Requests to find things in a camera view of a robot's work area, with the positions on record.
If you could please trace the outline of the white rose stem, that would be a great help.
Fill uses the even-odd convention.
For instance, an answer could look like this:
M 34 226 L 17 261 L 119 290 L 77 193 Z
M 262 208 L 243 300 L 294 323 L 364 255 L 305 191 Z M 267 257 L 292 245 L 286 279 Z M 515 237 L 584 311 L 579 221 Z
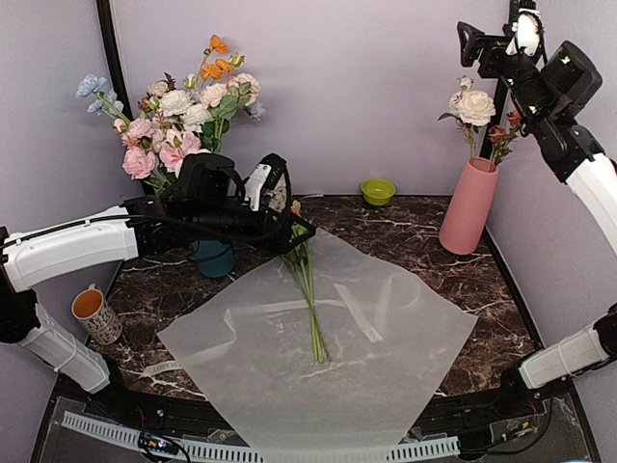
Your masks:
M 491 121 L 496 107 L 486 92 L 474 89 L 471 77 L 463 75 L 457 81 L 458 89 L 448 101 L 448 110 L 438 117 L 438 121 L 455 121 L 469 147 L 469 158 L 474 158 L 477 154 L 476 135 Z

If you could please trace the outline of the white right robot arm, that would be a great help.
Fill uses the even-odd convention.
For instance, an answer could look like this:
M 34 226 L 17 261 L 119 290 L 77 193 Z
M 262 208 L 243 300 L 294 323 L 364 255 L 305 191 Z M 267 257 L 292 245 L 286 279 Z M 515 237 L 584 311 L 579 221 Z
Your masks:
M 616 5 L 495 1 L 465 14 L 462 63 L 495 84 L 522 130 L 501 167 L 488 226 L 546 346 L 492 398 L 511 419 L 529 390 L 616 362 Z

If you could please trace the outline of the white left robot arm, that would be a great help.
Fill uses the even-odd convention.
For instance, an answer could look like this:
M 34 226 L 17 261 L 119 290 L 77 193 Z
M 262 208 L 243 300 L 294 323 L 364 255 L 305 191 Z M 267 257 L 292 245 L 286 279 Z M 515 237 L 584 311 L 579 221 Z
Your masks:
M 266 155 L 241 177 L 228 157 L 189 154 L 179 178 L 158 196 L 38 231 L 1 230 L 1 342 L 32 352 L 82 391 L 98 394 L 99 406 L 116 421 L 129 420 L 136 400 L 115 384 L 112 362 L 54 319 L 44 295 L 66 304 L 63 279 L 199 240 L 245 243 L 283 256 L 314 234 L 315 227 L 292 212 L 290 175 L 279 155 Z

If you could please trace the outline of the white translucent wrapping paper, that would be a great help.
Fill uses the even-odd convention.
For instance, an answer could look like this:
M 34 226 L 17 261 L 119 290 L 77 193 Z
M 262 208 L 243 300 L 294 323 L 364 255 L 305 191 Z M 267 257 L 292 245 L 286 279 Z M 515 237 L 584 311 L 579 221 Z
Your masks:
M 319 231 L 312 294 L 272 259 L 159 333 L 267 462 L 383 462 L 475 325 L 416 274 Z

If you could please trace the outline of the rust brown rose stem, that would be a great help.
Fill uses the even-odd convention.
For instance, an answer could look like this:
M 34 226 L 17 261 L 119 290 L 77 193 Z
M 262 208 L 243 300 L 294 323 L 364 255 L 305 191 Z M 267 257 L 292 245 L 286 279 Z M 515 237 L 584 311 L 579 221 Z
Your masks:
M 488 139 L 492 144 L 490 161 L 497 167 L 513 151 L 510 145 L 519 138 L 522 117 L 517 109 L 506 114 L 507 125 L 494 125 L 489 129 Z

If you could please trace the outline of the cream printed ribbon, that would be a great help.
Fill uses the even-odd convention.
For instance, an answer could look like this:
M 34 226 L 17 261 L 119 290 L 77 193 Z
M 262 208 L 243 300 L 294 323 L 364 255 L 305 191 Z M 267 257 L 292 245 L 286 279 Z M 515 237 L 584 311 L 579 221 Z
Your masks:
M 337 307 L 346 307 L 356 323 L 358 324 L 361 331 L 365 334 L 365 336 L 369 339 L 370 342 L 380 342 L 383 341 L 381 334 L 378 330 L 372 326 L 366 316 L 362 313 L 359 302 L 354 298 L 351 294 L 350 290 L 343 285 L 334 284 L 334 288 L 339 295 L 341 301 L 336 301 L 334 299 L 323 299 L 317 300 L 316 304 L 330 304 Z M 254 312 L 254 313 L 274 313 L 274 312 L 283 312 L 283 311 L 291 311 L 291 310 L 304 310 L 309 308 L 309 303 L 306 300 L 295 300 L 295 301 L 287 301 L 287 302 L 278 302 L 278 303 L 268 303 L 254 306 L 252 308 L 243 308 L 244 312 Z M 160 362 L 158 364 L 146 367 L 141 373 L 141 377 L 151 377 L 162 372 L 180 370 L 183 369 L 183 366 L 177 362 L 173 361 L 165 361 Z

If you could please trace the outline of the white paper bouquet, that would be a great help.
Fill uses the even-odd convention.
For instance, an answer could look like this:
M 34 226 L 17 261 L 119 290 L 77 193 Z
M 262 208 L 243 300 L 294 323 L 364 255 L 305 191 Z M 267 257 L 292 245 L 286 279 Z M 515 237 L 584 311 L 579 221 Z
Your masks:
M 300 289 L 308 302 L 313 360 L 319 364 L 330 362 L 332 358 L 322 335 L 315 309 L 312 252 L 310 254 L 288 254 L 286 252 L 288 235 L 286 233 L 286 190 L 284 186 L 275 188 L 268 205 L 276 212 L 274 217 L 279 226 L 273 235 L 272 250 L 282 256 L 282 260 L 291 272 L 297 288 Z

